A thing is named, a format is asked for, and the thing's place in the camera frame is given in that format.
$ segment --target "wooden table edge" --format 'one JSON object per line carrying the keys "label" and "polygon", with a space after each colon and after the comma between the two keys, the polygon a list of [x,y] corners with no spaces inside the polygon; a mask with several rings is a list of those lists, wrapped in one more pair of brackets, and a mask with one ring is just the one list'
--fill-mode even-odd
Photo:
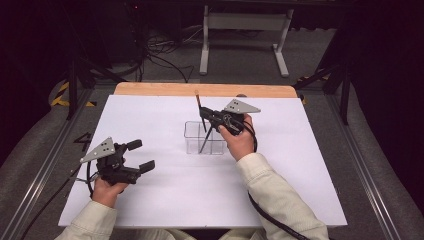
{"label": "wooden table edge", "polygon": [[194,96],[195,90],[201,96],[297,98],[292,86],[242,85],[242,84],[200,84],[200,83],[143,83],[122,82],[116,86],[115,95],[140,96]]}

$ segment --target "beige sleeve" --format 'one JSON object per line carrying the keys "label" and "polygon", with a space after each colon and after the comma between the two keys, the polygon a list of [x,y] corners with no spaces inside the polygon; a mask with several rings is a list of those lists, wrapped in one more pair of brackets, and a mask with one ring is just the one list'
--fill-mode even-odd
{"label": "beige sleeve", "polygon": [[[237,166],[252,198],[266,213],[310,239],[328,239],[325,224],[264,156],[251,153],[240,159]],[[261,217],[261,221],[268,240],[292,239],[266,219]]]}
{"label": "beige sleeve", "polygon": [[116,216],[116,209],[91,201],[56,240],[109,239],[115,225]]}

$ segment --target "person's left hand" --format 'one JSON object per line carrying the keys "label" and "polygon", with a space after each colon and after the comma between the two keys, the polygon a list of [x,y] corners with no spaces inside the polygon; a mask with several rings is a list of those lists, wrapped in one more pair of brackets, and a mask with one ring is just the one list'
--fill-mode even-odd
{"label": "person's left hand", "polygon": [[92,200],[107,207],[113,208],[115,206],[116,199],[118,198],[118,194],[124,191],[128,185],[128,183],[116,183],[115,185],[111,186],[108,182],[102,180],[99,176],[94,182]]}

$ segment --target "table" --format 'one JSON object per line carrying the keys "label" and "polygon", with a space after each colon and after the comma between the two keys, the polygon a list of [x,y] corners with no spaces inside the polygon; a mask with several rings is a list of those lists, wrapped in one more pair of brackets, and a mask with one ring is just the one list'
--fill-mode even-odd
{"label": "table", "polygon": [[[346,225],[306,113],[292,87],[120,83],[106,103],[89,151],[108,136],[118,143],[141,136],[143,147],[127,151],[125,164],[137,167],[154,159],[156,168],[120,196],[116,227],[261,227],[228,150],[218,156],[185,151],[184,123],[200,120],[194,90],[199,91],[203,106],[213,109],[224,107],[239,94],[250,96],[243,99],[248,104],[260,104],[262,112],[253,116],[260,133],[258,151],[266,153],[270,164],[298,190],[318,218],[329,226]],[[270,114],[279,120],[274,121]],[[85,171],[80,171],[78,177],[84,176]],[[86,191],[84,183],[74,183],[60,226],[69,225],[89,201]]]}

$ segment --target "person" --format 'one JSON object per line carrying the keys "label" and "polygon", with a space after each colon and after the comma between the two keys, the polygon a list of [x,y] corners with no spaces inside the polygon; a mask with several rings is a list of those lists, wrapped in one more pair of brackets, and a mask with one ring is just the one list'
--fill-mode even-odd
{"label": "person", "polygon": [[[246,127],[252,128],[252,118],[245,114]],[[243,181],[253,200],[260,208],[279,222],[309,239],[328,239],[326,225],[318,220],[309,206],[301,199],[290,184],[269,165],[265,157],[254,151],[254,140],[249,131],[233,136],[219,126],[227,147],[236,160]],[[56,240],[63,239],[109,239],[115,224],[117,211],[115,202],[128,184],[110,186],[97,178],[92,201],[72,221],[71,225]],[[225,233],[220,240],[281,240],[293,239],[284,230],[260,216],[263,229],[234,229]],[[195,240],[177,229],[148,229],[136,234],[136,239],[145,240]]]}

